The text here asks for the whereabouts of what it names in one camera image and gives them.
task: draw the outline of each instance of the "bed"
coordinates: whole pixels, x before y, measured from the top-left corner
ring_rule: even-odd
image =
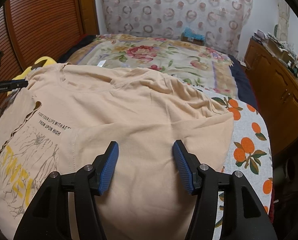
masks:
[[[146,67],[178,77],[213,98],[234,116],[234,131],[223,172],[242,171],[269,212],[272,158],[265,122],[240,63],[232,56],[187,42],[127,34],[88,35],[58,62],[103,67]],[[214,239],[219,239],[223,214],[219,193]]]
[[[257,101],[238,60],[195,44],[164,38],[141,38],[127,34],[86,35],[58,63],[104,67],[148,67],[182,81],[239,99],[255,109]]]

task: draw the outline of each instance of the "cardboard box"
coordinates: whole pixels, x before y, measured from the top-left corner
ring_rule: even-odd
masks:
[[[196,45],[199,45],[199,46],[204,46],[205,45],[204,41],[197,40],[197,39],[194,39],[194,38],[185,37],[184,34],[181,35],[181,41],[189,42],[189,43],[196,44]]]

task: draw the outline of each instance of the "t-shirt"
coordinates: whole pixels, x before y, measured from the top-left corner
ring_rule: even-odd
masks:
[[[63,132],[60,170],[76,172],[103,154],[111,140],[119,157],[109,190],[95,197],[108,240],[183,240],[196,196],[180,181],[172,145],[181,139],[201,163],[221,171],[230,144],[230,114],[173,123],[111,123]],[[74,202],[69,201],[74,209]],[[75,217],[71,234],[78,239]]]
[[[0,228],[9,239],[46,176],[54,170],[64,174],[80,168],[69,161],[70,155],[60,158],[59,154],[61,138],[71,129],[201,119],[212,125],[227,118],[218,127],[223,137],[214,145],[222,150],[211,163],[215,169],[223,165],[233,130],[232,114],[175,77],[143,68],[54,64],[33,70],[28,81],[26,90],[41,105],[0,149]]]

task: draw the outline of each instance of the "patterned curtain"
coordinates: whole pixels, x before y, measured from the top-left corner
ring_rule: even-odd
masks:
[[[109,33],[178,40],[185,27],[206,45],[237,55],[253,0],[102,0]]]
[[[287,41],[290,7],[285,0],[278,0],[279,20],[277,29],[277,39],[279,41]]]

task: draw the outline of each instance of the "wooden dresser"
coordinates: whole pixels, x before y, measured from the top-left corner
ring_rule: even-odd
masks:
[[[298,139],[298,80],[252,39],[245,63],[275,156]]]

